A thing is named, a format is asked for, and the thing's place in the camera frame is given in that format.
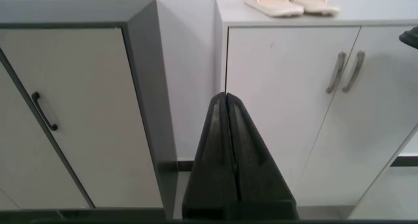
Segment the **cabinet handle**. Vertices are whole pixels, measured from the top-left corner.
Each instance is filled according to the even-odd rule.
[[[57,131],[58,126],[56,124],[51,125],[50,121],[46,118],[44,111],[42,110],[42,108],[40,107],[40,105],[38,103],[39,99],[40,99],[40,95],[39,95],[38,92],[32,93],[32,100],[35,103],[35,106],[37,107],[37,110],[38,110],[40,116],[42,116],[42,119],[44,119],[45,123],[51,129],[51,131]]]
[[[325,90],[327,93],[332,93],[337,88],[338,84],[340,83],[345,62],[346,62],[346,53],[340,52],[338,54],[337,63],[335,65],[335,68],[337,69],[337,74],[335,75],[335,78],[331,82],[330,86],[327,88],[327,90]]]
[[[357,63],[355,65],[353,76],[351,76],[351,79],[348,82],[347,86],[342,88],[342,91],[344,93],[348,93],[350,91],[350,89],[353,87],[353,84],[354,84],[355,80],[357,79],[357,77],[360,73],[360,69],[363,66],[363,61],[364,61],[365,57],[366,57],[366,54],[363,51],[358,51],[357,52]]]

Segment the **black baseboard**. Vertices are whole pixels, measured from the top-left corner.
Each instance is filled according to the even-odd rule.
[[[418,167],[418,156],[398,156],[391,167]]]
[[[193,168],[193,161],[177,161],[178,172],[190,172]]]
[[[193,161],[177,161],[179,172],[190,172]],[[418,156],[398,156],[391,167],[418,167]]]

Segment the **black object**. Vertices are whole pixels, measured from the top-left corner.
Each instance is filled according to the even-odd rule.
[[[0,212],[1,224],[121,223],[165,221],[158,208],[98,208],[81,210],[14,210]]]
[[[412,28],[410,31],[405,31],[399,36],[399,40],[412,48],[418,49],[418,26]]]
[[[212,98],[183,199],[183,218],[232,219],[237,202],[225,93]]]
[[[239,219],[298,219],[296,201],[242,101],[227,94],[237,164]]]
[[[32,93],[32,100],[33,103],[35,103],[35,106],[37,107],[37,110],[39,111],[40,116],[42,116],[42,119],[44,119],[45,123],[47,124],[48,128],[51,129],[51,131],[57,131],[58,126],[56,124],[51,125],[50,121],[48,120],[48,118],[45,116],[44,111],[42,110],[42,108],[40,107],[38,100],[40,99],[40,95],[38,92],[34,92]]]
[[[212,98],[183,200],[184,219],[295,220],[296,202],[242,101]]]

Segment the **beige sandal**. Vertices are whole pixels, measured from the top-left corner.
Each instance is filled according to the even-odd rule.
[[[298,5],[304,7],[305,12],[322,14],[322,15],[337,15],[340,9],[335,5],[327,3],[328,0],[290,0]]]
[[[291,3],[289,0],[244,0],[244,2],[271,17],[297,16],[304,12],[302,6]]]

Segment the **dark gray panel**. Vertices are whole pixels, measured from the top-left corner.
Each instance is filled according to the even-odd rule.
[[[156,1],[123,27],[123,38],[161,198],[167,217],[171,219],[177,185],[177,156]]]
[[[71,178],[74,180],[74,183],[77,185],[77,188],[80,190],[81,194],[85,198],[89,207],[94,208],[95,206],[94,206],[93,201],[91,201],[89,195],[87,194],[86,190],[84,189],[83,185],[81,184],[80,180],[78,179],[77,175],[75,174],[74,170],[72,169],[70,163],[67,161],[67,158],[65,157],[64,153],[61,151],[61,148],[58,146],[57,142],[55,141],[54,137],[52,136],[52,133],[50,132],[50,130],[46,126],[44,120],[40,116],[38,110],[36,109],[35,105],[33,104],[32,100],[30,98],[29,94],[26,92],[25,87],[20,82],[17,74],[14,72],[10,62],[8,61],[5,53],[2,51],[1,48],[0,48],[0,62],[5,67],[6,71],[8,72],[8,75],[12,79],[14,85],[18,88],[20,94],[24,98],[24,100],[25,100],[26,104],[28,105],[29,109],[31,109],[32,114],[37,119],[40,127],[44,131],[48,140],[51,142],[52,147],[55,149],[56,153],[58,154],[58,157],[63,162],[65,168],[68,170],[68,173],[70,174]]]
[[[0,0],[1,27],[129,21],[153,0]]]

